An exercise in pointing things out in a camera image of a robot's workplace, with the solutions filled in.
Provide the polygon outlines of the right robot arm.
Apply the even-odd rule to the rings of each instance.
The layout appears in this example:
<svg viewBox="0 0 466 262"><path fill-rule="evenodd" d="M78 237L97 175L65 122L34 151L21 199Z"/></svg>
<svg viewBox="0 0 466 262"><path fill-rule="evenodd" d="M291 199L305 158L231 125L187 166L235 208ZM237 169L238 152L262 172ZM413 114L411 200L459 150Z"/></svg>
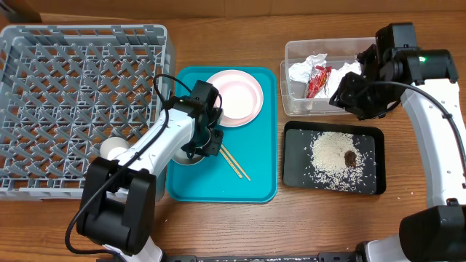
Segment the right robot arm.
<svg viewBox="0 0 466 262"><path fill-rule="evenodd" d="M465 123L451 53L422 49L412 23L391 23L358 54L360 74L346 74L330 99L360 120L396 106L408 114L419 145L427 208L405 217L397 234L358 245L358 261L465 259Z"/></svg>

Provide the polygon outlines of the black tray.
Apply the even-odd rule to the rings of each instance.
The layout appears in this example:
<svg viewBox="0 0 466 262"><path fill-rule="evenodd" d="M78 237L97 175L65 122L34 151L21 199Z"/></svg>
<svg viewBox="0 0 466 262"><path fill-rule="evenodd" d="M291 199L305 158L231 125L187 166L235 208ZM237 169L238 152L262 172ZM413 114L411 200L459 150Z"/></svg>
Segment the black tray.
<svg viewBox="0 0 466 262"><path fill-rule="evenodd" d="M374 193L370 195L380 195L386 191L384 134L380 129L343 124L290 121L285 125L284 132L282 179L285 185L299 188L323 189L313 187L308 175L309 145L312 141L312 136L317 134L317 132L344 132L354 135L367 135L374 139L375 160L377 163L376 180L372 186Z"/></svg>

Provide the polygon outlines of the white paper cup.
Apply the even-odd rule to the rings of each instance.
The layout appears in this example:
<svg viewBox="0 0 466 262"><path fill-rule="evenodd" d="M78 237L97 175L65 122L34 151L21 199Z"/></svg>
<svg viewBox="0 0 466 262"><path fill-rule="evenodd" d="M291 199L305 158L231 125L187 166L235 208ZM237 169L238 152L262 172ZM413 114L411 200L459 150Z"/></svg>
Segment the white paper cup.
<svg viewBox="0 0 466 262"><path fill-rule="evenodd" d="M126 152L129 148L130 144L123 138L107 138L100 145L100 157L107 160L113 160L116 156Z"/></svg>

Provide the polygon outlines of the clear plastic bin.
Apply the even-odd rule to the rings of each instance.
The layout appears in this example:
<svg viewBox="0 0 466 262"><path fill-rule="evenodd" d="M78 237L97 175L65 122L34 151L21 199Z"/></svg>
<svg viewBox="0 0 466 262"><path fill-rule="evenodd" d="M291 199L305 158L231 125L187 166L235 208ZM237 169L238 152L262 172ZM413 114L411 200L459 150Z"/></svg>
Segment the clear plastic bin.
<svg viewBox="0 0 466 262"><path fill-rule="evenodd" d="M285 113L289 116L341 115L346 111L329 104L330 98L302 98L304 84L292 82L288 69L294 63L301 63L310 55L327 54L326 60L332 66L352 63L356 55L376 43L374 37L315 39L290 41L285 45L285 59L281 62L280 89Z"/></svg>

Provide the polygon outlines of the white napkin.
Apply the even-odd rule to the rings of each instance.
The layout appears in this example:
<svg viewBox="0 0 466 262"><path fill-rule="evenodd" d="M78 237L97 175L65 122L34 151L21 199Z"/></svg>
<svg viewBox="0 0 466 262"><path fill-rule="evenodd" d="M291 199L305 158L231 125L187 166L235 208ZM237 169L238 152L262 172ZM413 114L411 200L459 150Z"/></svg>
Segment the white napkin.
<svg viewBox="0 0 466 262"><path fill-rule="evenodd" d="M330 76L328 77L328 81L324 88L316 94L314 98L330 98L337 90L342 78L350 72L361 74L361 64L358 61L354 61L352 63L344 62L341 66L332 66L327 60L327 54L321 53L318 55L310 55L306 58L304 62L301 63L294 63L289 69L289 77L292 82L298 82L304 84L304 91L302 92L301 97L304 97L304 93L306 92L308 81L310 79L311 70L315 66L324 66L324 67L332 67L332 71Z"/></svg>

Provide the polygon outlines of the pile of white rice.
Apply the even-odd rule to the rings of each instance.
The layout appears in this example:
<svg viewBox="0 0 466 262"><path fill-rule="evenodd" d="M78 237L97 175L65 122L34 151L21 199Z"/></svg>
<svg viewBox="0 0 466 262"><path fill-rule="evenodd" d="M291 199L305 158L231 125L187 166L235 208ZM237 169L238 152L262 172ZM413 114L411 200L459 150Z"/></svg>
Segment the pile of white rice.
<svg viewBox="0 0 466 262"><path fill-rule="evenodd" d="M344 132L317 132L309 145L308 175L315 188L372 194L376 160L374 139ZM347 167L344 155L354 151L356 168Z"/></svg>

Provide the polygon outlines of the brown food scrap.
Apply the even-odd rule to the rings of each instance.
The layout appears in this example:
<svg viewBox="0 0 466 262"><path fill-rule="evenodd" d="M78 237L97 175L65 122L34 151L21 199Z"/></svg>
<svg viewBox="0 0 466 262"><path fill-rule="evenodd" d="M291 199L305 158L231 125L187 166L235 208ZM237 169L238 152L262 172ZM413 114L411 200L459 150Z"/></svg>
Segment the brown food scrap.
<svg viewBox="0 0 466 262"><path fill-rule="evenodd" d="M344 155L345 165L347 167L356 168L357 166L357 155L354 151L347 151Z"/></svg>

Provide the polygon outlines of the grey shallow bowl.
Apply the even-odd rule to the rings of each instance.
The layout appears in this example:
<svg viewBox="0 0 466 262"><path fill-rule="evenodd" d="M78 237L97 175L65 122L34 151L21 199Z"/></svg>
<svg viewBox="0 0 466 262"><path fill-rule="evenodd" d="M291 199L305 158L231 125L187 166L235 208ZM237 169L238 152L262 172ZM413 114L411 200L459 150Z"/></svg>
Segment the grey shallow bowl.
<svg viewBox="0 0 466 262"><path fill-rule="evenodd" d="M185 150L180 148L176 153L173 155L172 160L180 165L190 166L201 162L205 157L199 154L191 155L187 153Z"/></svg>

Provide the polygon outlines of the lower wooden chopstick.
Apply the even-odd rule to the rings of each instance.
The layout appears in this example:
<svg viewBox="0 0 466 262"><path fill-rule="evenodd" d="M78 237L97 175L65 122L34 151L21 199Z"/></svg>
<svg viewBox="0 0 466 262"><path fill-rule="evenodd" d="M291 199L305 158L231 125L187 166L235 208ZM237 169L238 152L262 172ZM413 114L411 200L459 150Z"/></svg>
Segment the lower wooden chopstick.
<svg viewBox="0 0 466 262"><path fill-rule="evenodd" d="M221 153L221 155L223 156L223 158L226 160L226 162L228 163L228 165L233 169L233 171L236 173L236 175L239 177L239 179L242 179L243 176L242 174L240 173L240 171L237 169L236 165L233 163L233 161L230 159L229 156L227 156L226 152L223 150L223 149L220 149L219 151Z"/></svg>

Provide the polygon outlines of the pink bowl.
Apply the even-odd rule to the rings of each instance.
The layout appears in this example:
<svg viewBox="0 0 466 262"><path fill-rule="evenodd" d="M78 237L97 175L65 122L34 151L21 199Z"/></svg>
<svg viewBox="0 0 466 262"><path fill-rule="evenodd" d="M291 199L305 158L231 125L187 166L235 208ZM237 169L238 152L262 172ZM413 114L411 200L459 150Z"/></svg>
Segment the pink bowl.
<svg viewBox="0 0 466 262"><path fill-rule="evenodd" d="M212 75L207 82L222 97L221 126L240 127L258 116L264 103L264 94L261 85L252 75L229 69Z"/></svg>

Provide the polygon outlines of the teal serving tray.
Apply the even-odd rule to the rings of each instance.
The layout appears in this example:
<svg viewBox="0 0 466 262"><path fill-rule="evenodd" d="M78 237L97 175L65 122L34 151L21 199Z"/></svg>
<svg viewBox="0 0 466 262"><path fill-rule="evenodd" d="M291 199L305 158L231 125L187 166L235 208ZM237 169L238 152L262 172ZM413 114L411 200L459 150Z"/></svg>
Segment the teal serving tray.
<svg viewBox="0 0 466 262"><path fill-rule="evenodd" d="M167 192L184 202L265 203L277 193L277 80L268 68L239 67L261 85L264 104L258 116L241 127L224 127L223 145L251 181L239 179L222 155L185 166L171 161Z"/></svg>

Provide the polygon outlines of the wooden chopstick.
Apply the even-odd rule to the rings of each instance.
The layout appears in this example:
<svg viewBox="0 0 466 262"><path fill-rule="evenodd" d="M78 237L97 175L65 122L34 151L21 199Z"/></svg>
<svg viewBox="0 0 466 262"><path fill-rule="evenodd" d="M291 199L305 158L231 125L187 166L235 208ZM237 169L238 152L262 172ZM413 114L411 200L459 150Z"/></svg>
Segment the wooden chopstick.
<svg viewBox="0 0 466 262"><path fill-rule="evenodd" d="M236 165L237 169L240 171L240 173L242 174L243 178L246 178L248 181L251 181L249 175L244 171L244 169L240 166L240 164L237 162L237 160L231 155L231 153L227 150L227 148L221 144L221 148L220 149L223 149L227 156L230 157L230 159L233 161L233 163Z"/></svg>
<svg viewBox="0 0 466 262"><path fill-rule="evenodd" d="M223 158L226 160L226 162L228 163L228 165L233 169L233 171L236 173L236 175L239 177L239 179L242 179L243 176L242 174L240 173L240 171L237 169L236 165L233 163L233 161L230 159L229 156L227 156L226 152L223 150L223 149L220 149L219 151L221 153L221 155L223 156Z"/></svg>

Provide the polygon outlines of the grey dish rack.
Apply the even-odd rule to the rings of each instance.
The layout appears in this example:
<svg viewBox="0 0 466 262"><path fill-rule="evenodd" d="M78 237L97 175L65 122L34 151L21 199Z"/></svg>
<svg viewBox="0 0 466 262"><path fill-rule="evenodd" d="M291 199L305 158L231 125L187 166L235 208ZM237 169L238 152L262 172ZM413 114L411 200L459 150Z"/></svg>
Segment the grey dish rack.
<svg viewBox="0 0 466 262"><path fill-rule="evenodd" d="M1 199L78 199L101 143L136 142L173 90L163 25L1 31Z"/></svg>

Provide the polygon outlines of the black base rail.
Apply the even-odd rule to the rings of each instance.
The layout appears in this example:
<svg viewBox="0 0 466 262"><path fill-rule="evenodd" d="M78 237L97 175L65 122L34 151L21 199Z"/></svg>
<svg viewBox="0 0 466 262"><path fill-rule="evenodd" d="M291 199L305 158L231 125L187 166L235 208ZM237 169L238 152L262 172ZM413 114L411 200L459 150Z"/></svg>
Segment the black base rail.
<svg viewBox="0 0 466 262"><path fill-rule="evenodd" d="M162 252L161 262L363 262L362 255L353 252L329 252L317 255L279 256L220 256L197 257L195 255L166 255Z"/></svg>

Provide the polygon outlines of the red snack wrapper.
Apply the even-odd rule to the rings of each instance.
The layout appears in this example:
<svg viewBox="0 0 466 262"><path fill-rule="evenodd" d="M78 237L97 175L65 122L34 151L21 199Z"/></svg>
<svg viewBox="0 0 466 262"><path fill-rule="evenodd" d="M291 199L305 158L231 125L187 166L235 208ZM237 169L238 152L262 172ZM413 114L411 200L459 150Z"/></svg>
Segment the red snack wrapper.
<svg viewBox="0 0 466 262"><path fill-rule="evenodd" d="M321 65L315 66L311 70L310 79L308 81L305 98L314 98L319 91L326 85L330 76L332 67L324 67Z"/></svg>

